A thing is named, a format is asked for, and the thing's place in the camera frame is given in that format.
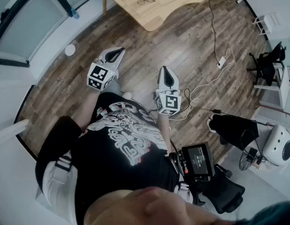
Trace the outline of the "black office chair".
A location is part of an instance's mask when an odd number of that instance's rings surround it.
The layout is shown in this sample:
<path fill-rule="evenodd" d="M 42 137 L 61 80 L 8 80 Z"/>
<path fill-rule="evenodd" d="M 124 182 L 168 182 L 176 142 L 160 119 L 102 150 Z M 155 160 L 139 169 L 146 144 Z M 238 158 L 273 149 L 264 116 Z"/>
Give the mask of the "black office chair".
<path fill-rule="evenodd" d="M 275 76 L 275 63 L 280 63 L 282 66 L 285 60 L 286 47 L 282 46 L 282 41 L 279 42 L 271 52 L 261 53 L 257 59 L 250 52 L 249 55 L 253 58 L 255 68 L 247 68 L 248 72 L 256 71 L 256 80 L 253 85 L 257 85 L 259 78 L 266 81 L 267 86 L 271 86 Z"/>

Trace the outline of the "black framed glass partition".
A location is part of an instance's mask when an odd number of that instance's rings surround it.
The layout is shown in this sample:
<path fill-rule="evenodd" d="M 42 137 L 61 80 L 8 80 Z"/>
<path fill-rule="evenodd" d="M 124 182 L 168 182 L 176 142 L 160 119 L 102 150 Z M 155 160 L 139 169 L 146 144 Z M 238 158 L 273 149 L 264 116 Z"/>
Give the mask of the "black framed glass partition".
<path fill-rule="evenodd" d="M 67 0 L 0 0 L 0 65 L 24 67 L 69 16 Z"/>

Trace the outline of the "white dome appliance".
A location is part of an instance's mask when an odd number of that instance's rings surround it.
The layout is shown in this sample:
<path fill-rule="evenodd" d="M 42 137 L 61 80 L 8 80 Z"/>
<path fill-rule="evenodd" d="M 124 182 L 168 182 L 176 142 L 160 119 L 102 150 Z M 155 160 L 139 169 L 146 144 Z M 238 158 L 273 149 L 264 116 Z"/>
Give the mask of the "white dome appliance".
<path fill-rule="evenodd" d="M 276 166 L 284 166 L 290 160 L 290 133 L 276 124 L 271 130 L 263 148 L 263 156 Z"/>

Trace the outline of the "black mesh chair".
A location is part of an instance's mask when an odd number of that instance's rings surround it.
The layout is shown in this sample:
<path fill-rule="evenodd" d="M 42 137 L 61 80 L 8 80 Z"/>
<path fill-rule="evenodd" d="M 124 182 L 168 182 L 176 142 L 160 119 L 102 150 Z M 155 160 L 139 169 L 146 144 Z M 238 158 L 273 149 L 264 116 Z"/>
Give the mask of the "black mesh chair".
<path fill-rule="evenodd" d="M 245 188 L 228 179 L 226 173 L 215 168 L 215 175 L 209 181 L 199 181 L 198 191 L 207 197 L 218 214 L 232 213 L 243 202 Z"/>

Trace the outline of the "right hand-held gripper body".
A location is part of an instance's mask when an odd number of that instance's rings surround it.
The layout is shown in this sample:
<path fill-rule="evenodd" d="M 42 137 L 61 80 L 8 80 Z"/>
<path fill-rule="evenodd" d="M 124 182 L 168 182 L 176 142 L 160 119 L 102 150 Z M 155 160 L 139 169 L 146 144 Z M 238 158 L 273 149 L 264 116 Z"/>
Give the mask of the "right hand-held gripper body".
<path fill-rule="evenodd" d="M 159 114 L 175 115 L 181 109 L 181 99 L 179 90 L 157 89 L 155 103 Z"/>

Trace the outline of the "white desk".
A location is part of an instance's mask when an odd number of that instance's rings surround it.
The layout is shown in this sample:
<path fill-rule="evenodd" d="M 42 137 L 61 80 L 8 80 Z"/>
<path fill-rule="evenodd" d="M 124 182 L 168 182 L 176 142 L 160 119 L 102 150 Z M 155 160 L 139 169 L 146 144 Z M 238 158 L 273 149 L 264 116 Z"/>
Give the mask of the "white desk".
<path fill-rule="evenodd" d="M 290 90 L 290 80 L 288 67 L 283 64 L 276 63 L 274 68 L 277 70 L 278 81 L 277 85 L 254 85 L 255 89 L 264 90 L 264 95 L 260 100 L 260 105 L 271 107 L 283 111 L 287 104 L 288 94 Z"/>

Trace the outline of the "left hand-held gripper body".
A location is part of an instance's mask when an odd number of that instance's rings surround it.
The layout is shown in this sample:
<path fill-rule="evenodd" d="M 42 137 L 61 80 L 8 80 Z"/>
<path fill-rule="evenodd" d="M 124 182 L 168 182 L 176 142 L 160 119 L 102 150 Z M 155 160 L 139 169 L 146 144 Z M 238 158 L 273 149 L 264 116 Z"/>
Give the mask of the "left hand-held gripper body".
<path fill-rule="evenodd" d="M 87 85 L 103 91 L 111 82 L 118 77 L 119 62 L 103 62 L 103 60 L 96 59 L 90 66 L 87 74 Z"/>

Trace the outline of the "black printed t-shirt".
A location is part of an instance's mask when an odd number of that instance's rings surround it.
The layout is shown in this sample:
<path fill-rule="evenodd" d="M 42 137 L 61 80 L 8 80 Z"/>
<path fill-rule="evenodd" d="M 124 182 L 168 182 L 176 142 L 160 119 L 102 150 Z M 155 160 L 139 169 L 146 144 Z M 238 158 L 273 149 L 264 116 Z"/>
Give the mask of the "black printed t-shirt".
<path fill-rule="evenodd" d="M 52 209 L 74 225 L 83 225 L 90 205 L 116 190 L 160 187 L 193 201 L 149 114 L 111 92 L 100 94 L 86 130 L 69 116 L 58 119 L 35 174 Z"/>

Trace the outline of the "white pole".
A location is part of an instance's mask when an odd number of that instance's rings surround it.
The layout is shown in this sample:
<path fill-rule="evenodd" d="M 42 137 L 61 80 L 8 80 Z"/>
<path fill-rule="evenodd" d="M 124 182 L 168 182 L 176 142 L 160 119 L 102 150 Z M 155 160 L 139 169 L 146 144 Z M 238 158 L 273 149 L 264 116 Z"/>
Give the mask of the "white pole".
<path fill-rule="evenodd" d="M 17 122 L 9 127 L 6 127 L 0 130 L 0 143 L 3 143 L 13 136 L 18 135 L 19 133 L 23 132 L 29 124 L 28 119 L 24 119 L 20 122 Z"/>

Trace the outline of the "black screen recorder unit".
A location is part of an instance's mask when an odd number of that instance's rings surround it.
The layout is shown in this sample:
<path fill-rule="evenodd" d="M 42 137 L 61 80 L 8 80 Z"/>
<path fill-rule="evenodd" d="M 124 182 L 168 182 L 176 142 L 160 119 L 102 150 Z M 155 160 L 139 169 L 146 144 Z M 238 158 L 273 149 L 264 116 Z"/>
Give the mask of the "black screen recorder unit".
<path fill-rule="evenodd" d="M 208 182 L 215 174 L 214 162 L 207 143 L 187 145 L 169 154 L 186 182 Z"/>

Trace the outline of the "white shelf rack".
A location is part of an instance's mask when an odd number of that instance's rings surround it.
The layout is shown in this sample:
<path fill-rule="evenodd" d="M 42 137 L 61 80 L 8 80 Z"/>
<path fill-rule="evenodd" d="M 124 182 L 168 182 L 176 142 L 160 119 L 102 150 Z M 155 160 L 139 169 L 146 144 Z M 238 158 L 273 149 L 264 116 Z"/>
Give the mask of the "white shelf rack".
<path fill-rule="evenodd" d="M 259 35 L 271 34 L 274 30 L 281 27 L 282 22 L 276 12 L 258 16 L 254 19 L 253 23 L 259 29 Z"/>

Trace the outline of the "person's right forearm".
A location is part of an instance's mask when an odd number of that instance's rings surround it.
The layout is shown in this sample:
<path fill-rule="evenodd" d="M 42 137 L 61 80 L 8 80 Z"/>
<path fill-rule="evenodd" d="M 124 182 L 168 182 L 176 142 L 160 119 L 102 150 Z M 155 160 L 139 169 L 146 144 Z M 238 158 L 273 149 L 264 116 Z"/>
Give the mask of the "person's right forearm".
<path fill-rule="evenodd" d="M 169 117 L 165 114 L 159 113 L 157 118 L 157 126 L 167 146 L 167 153 L 169 154 L 171 152 Z"/>

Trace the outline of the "white round disc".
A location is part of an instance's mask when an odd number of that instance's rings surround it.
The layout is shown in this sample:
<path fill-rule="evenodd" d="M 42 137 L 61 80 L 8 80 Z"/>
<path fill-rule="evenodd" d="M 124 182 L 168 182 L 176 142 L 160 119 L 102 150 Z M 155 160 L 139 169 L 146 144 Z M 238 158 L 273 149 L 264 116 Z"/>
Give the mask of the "white round disc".
<path fill-rule="evenodd" d="M 76 47 L 73 44 L 69 44 L 65 47 L 65 55 L 66 56 L 72 56 L 76 51 Z"/>

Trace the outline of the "person's left forearm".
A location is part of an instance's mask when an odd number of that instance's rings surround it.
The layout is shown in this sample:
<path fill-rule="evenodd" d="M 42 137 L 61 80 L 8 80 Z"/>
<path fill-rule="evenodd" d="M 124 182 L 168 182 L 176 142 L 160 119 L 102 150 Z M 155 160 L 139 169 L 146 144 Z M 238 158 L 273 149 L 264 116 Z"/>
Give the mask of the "person's left forearm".
<path fill-rule="evenodd" d="M 96 107 L 99 96 L 99 91 L 90 92 L 84 102 L 81 104 L 79 111 L 76 114 L 75 121 L 82 131 L 86 130 L 91 122 L 92 114 Z"/>

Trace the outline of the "person's grey trouser leg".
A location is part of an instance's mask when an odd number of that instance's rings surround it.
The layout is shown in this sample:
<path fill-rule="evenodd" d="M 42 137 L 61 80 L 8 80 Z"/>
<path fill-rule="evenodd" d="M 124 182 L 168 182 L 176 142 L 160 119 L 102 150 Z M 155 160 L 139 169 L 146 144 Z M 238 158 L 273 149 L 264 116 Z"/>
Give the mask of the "person's grey trouser leg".
<path fill-rule="evenodd" d="M 111 92 L 111 93 L 114 93 L 118 96 L 121 96 L 122 95 L 122 92 L 121 92 L 121 86 L 119 84 L 119 81 L 118 79 L 115 77 L 113 79 L 113 81 L 107 86 L 107 88 L 105 89 L 106 92 Z"/>

